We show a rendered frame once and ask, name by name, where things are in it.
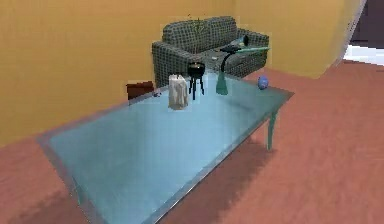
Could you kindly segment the dark brown chair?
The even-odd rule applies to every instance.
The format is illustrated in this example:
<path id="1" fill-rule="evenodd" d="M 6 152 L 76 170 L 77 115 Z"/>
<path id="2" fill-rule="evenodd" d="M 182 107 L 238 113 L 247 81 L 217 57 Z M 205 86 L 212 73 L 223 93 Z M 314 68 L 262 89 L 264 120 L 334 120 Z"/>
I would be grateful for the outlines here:
<path id="1" fill-rule="evenodd" d="M 151 81 L 146 81 L 134 84 L 127 84 L 126 89 L 128 99 L 132 100 L 138 96 L 152 92 L 154 90 L 154 85 Z"/>

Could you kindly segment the white crumpled bag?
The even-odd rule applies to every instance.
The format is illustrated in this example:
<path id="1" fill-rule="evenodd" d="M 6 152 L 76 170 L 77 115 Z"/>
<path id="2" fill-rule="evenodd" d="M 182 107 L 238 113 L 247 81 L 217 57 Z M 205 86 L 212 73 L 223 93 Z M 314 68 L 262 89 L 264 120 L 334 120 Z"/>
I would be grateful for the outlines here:
<path id="1" fill-rule="evenodd" d="M 182 110 L 188 106 L 187 82 L 181 75 L 169 76 L 168 107 L 173 110 Z"/>

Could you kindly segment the teal desk lamp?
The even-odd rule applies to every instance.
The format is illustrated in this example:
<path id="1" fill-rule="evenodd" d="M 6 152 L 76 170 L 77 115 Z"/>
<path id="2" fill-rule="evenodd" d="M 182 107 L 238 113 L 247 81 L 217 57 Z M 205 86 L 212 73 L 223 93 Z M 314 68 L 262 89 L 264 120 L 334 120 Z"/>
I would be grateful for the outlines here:
<path id="1" fill-rule="evenodd" d="M 263 50 L 269 50 L 269 47 L 249 47 L 249 37 L 247 35 L 237 39 L 235 44 L 229 44 L 228 46 L 221 48 L 220 51 L 225 52 L 226 56 L 220 65 L 219 75 L 216 83 L 216 93 L 219 95 L 228 94 L 224 71 L 226 61 L 230 56 L 240 53 L 257 52 Z"/>

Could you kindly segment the black pot plant stand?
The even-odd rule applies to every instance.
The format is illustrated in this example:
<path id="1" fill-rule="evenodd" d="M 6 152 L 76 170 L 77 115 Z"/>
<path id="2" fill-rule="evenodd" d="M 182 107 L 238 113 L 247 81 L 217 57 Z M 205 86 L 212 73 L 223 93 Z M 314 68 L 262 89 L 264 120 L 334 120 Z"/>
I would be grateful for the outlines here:
<path id="1" fill-rule="evenodd" d="M 203 75 L 205 73 L 205 64 L 202 62 L 191 62 L 188 64 L 187 73 L 190 76 L 189 93 L 192 95 L 192 99 L 195 99 L 197 83 L 200 83 L 201 93 L 204 93 Z"/>

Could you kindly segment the blue glass table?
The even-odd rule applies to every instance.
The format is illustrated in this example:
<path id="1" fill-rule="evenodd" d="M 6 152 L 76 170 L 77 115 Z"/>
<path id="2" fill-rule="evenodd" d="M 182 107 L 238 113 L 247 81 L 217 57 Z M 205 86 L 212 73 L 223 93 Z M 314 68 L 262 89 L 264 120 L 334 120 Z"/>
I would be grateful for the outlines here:
<path id="1" fill-rule="evenodd" d="M 90 224 L 156 224 L 292 96 L 231 75 L 219 95 L 217 79 L 183 110 L 162 87 L 39 137 Z"/>

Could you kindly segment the grey checked sofa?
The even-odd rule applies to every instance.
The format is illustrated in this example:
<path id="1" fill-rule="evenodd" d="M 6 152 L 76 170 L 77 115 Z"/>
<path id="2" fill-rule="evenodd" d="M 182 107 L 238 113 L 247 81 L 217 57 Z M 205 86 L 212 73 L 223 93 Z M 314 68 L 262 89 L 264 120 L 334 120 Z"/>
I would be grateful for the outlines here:
<path id="1" fill-rule="evenodd" d="M 152 43 L 156 86 L 166 86 L 171 74 L 187 76 L 191 62 L 203 62 L 207 69 L 219 71 L 226 56 L 221 49 L 244 36 L 249 38 L 250 48 L 269 46 L 267 35 L 238 28 L 231 16 L 167 24 L 162 40 Z"/>

